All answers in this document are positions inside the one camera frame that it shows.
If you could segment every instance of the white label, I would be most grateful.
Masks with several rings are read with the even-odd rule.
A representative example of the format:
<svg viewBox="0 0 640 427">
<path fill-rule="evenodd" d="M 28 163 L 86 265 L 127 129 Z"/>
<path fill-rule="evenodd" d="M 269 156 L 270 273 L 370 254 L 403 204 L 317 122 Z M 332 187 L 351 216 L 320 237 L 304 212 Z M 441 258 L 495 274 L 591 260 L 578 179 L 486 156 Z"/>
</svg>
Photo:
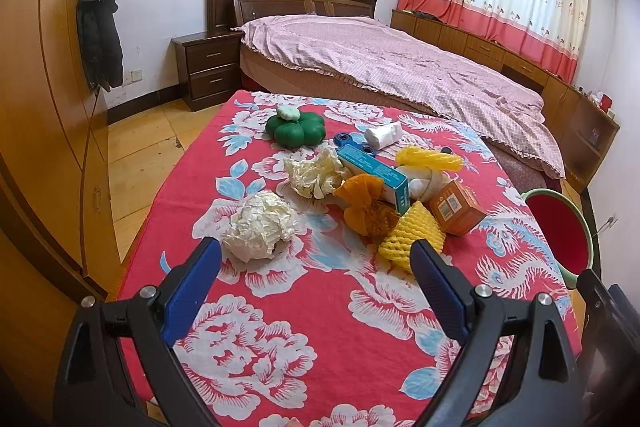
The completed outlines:
<svg viewBox="0 0 640 427">
<path fill-rule="evenodd" d="M 447 203 L 447 200 L 444 200 L 441 204 L 438 205 L 438 210 L 442 214 L 442 219 L 444 219 L 445 221 L 453 216 L 453 212 L 451 210 L 451 207 L 449 206 L 449 203 Z"/>
<path fill-rule="evenodd" d="M 462 205 L 458 201 L 458 198 L 456 197 L 455 194 L 450 195 L 447 198 L 447 201 L 449 201 L 449 206 L 451 207 L 451 210 L 453 211 L 454 214 L 462 208 Z"/>
</svg>

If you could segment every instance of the drawer handle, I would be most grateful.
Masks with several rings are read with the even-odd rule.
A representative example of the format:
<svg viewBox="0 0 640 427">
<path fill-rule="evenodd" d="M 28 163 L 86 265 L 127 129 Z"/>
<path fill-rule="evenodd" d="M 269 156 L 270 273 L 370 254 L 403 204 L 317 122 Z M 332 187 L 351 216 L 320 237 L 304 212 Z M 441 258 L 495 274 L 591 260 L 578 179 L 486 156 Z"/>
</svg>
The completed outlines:
<svg viewBox="0 0 640 427">
<path fill-rule="evenodd" d="M 102 206 L 102 191 L 100 187 L 94 189 L 94 209 L 100 214 L 100 207 Z"/>
</svg>

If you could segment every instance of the table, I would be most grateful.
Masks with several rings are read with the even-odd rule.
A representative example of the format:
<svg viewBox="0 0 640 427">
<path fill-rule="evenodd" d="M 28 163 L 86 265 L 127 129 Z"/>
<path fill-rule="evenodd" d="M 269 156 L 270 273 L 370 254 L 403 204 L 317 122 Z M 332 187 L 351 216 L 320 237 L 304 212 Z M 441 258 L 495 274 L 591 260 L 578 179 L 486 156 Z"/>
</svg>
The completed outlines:
<svg viewBox="0 0 640 427">
<path fill-rule="evenodd" d="M 444 259 L 472 284 L 501 296 L 550 293 L 574 351 L 580 340 L 567 290 L 538 224 L 507 175 L 469 126 L 393 108 L 238 91 L 189 147 L 158 192 L 120 288 L 130 298 L 158 284 L 202 237 L 220 238 L 240 201 L 274 190 L 298 213 L 296 236 L 272 261 L 223 257 L 216 283 L 188 336 L 174 351 L 223 425 L 409 427 L 433 396 L 459 346 L 445 337 L 415 279 L 374 254 L 345 227 L 333 196 L 305 200 L 290 188 L 283 160 L 314 150 L 284 150 L 264 134 L 276 107 L 289 103 L 324 117 L 327 136 L 400 121 L 404 135 L 379 159 L 392 164 L 408 144 L 464 158 L 452 177 L 475 192 L 488 217 L 464 237 L 448 236 Z M 491 404 L 507 362 L 508 338 L 473 412 Z M 123 341 L 139 395 L 152 399 L 132 345 Z"/>
</svg>

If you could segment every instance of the wooden floor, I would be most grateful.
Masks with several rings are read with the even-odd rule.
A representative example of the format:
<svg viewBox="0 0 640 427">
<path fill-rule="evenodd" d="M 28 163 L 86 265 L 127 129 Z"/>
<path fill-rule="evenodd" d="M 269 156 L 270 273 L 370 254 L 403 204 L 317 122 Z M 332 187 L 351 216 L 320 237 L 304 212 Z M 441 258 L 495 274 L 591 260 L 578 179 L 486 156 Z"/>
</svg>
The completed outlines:
<svg viewBox="0 0 640 427">
<path fill-rule="evenodd" d="M 174 100 L 109 126 L 111 211 L 121 260 L 156 192 L 220 107 L 191 112 Z"/>
</svg>

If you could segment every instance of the blue gripper pad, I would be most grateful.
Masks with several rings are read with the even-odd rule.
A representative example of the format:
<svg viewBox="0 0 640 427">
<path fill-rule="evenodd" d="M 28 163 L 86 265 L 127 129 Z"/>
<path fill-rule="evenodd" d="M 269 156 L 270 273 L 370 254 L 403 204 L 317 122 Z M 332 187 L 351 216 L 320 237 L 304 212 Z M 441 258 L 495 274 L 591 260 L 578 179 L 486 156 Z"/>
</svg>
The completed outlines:
<svg viewBox="0 0 640 427">
<path fill-rule="evenodd" d="M 462 346 L 475 317 L 473 287 L 460 270 L 444 263 L 428 241 L 415 241 L 409 256 L 415 279 L 444 333 Z"/>
<path fill-rule="evenodd" d="M 222 264 L 220 243 L 205 237 L 186 263 L 174 267 L 160 285 L 160 304 L 164 306 L 162 338 L 169 347 L 184 338 Z"/>
</svg>

